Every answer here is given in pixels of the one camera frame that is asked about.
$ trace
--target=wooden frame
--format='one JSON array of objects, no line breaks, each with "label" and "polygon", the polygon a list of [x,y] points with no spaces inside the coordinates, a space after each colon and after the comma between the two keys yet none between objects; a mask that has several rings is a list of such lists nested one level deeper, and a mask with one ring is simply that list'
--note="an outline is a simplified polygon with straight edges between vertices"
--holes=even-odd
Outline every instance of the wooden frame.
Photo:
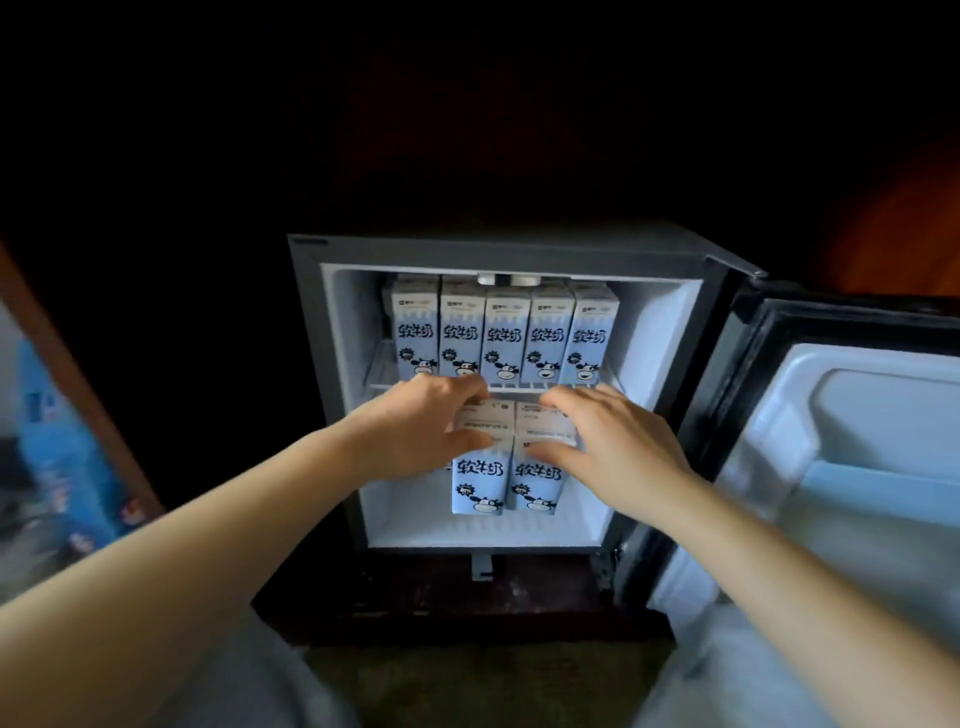
[{"label": "wooden frame", "polygon": [[130,495],[139,501],[148,520],[164,513],[146,474],[140,468],[120,430],[113,423],[100,398],[86,380],[76,360],[67,349],[47,312],[30,289],[16,262],[0,240],[0,301],[13,320],[30,339],[57,387],[70,400],[96,436],[100,447],[127,486]]}]

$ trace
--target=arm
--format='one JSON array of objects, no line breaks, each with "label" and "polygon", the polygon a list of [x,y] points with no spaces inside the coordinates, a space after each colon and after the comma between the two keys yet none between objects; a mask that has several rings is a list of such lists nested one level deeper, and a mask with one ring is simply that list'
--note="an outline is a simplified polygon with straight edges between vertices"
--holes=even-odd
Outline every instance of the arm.
[{"label": "arm", "polygon": [[153,713],[300,539],[365,482],[440,467],[479,376],[418,376],[0,608],[0,706],[18,726]]},{"label": "arm", "polygon": [[662,418],[610,387],[543,395],[588,452],[530,454],[569,470],[617,510],[666,532],[717,580],[844,726],[947,726],[960,716],[960,661],[862,595],[772,525],[690,471]]}]

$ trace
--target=fridge hinge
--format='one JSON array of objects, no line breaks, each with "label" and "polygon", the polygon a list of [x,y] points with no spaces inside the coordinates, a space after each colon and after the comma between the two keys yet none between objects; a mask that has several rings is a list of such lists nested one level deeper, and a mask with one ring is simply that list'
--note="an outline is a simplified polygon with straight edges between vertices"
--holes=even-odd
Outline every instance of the fridge hinge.
[{"label": "fridge hinge", "polygon": [[609,551],[597,551],[590,555],[590,566],[593,568],[593,576],[601,592],[613,588],[613,575],[616,573],[616,566],[620,563],[622,555],[622,541],[618,541]]}]

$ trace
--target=fridge shelf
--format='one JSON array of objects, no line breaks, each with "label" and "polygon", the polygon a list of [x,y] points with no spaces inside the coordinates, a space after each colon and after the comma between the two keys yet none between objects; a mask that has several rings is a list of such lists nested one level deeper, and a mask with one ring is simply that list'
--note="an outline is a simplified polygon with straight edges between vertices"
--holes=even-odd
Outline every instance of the fridge shelf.
[{"label": "fridge shelf", "polygon": [[[396,369],[396,349],[393,339],[384,339],[377,345],[376,352],[373,354],[373,362],[367,371],[367,386],[370,389],[390,389],[399,379]],[[605,368],[600,371],[600,380],[622,392],[620,382],[612,372]],[[487,389],[496,393],[523,394],[525,392],[540,394],[546,392],[556,382],[536,382],[534,384],[513,384],[510,382],[487,383]],[[588,386],[586,384],[574,384],[577,386]]]}]

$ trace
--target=milk carton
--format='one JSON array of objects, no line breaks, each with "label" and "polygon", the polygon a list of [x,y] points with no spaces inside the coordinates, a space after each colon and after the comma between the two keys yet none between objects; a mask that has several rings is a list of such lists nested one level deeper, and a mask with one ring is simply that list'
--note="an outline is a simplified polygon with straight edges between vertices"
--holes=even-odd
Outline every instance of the milk carton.
[{"label": "milk carton", "polygon": [[561,384],[597,384],[619,299],[603,283],[573,287],[577,297],[566,341]]},{"label": "milk carton", "polygon": [[515,286],[488,289],[480,364],[480,374],[488,383],[520,382],[529,318],[530,289]]},{"label": "milk carton", "polygon": [[391,293],[399,378],[437,373],[436,276],[397,278]]},{"label": "milk carton", "polygon": [[507,507],[552,516],[566,482],[566,471],[527,456],[531,443],[559,440],[576,448],[577,431],[559,409],[519,402],[516,406],[514,459]]},{"label": "milk carton", "polygon": [[573,293],[565,285],[554,283],[534,288],[521,383],[554,384],[560,380],[575,302]]},{"label": "milk carton", "polygon": [[440,291],[440,374],[480,371],[487,290],[469,276],[444,276]]},{"label": "milk carton", "polygon": [[483,430],[493,437],[493,444],[454,458],[452,510],[465,516],[499,516],[514,447],[514,403],[465,404],[457,413],[456,426]]}]

